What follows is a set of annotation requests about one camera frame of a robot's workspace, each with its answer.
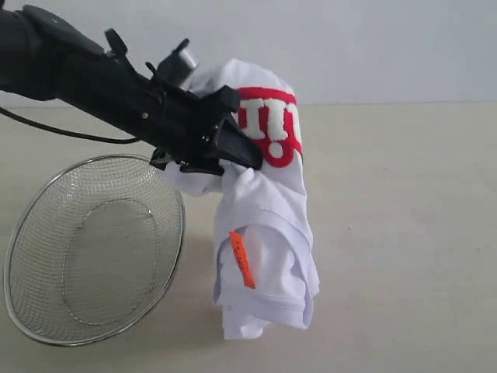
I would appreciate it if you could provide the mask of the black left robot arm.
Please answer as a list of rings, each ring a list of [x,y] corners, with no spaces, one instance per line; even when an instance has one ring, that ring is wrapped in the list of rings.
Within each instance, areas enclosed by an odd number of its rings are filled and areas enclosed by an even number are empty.
[[[151,165],[184,173],[223,173],[221,161],[259,169],[261,150],[235,121],[239,92],[222,86],[204,97],[182,88],[196,69],[183,40],[150,77],[127,59],[115,30],[108,49],[34,5],[1,12],[1,89],[37,101],[59,99],[154,148]]]

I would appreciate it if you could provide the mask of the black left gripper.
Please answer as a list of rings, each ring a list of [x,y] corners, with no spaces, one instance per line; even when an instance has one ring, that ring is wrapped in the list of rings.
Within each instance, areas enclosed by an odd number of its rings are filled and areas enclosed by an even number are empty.
[[[241,94],[223,86],[204,97],[169,84],[143,83],[134,102],[145,123],[135,137],[155,147],[150,164],[164,170],[176,164],[182,173],[222,174],[219,160],[256,170],[262,151],[226,114],[236,113]]]

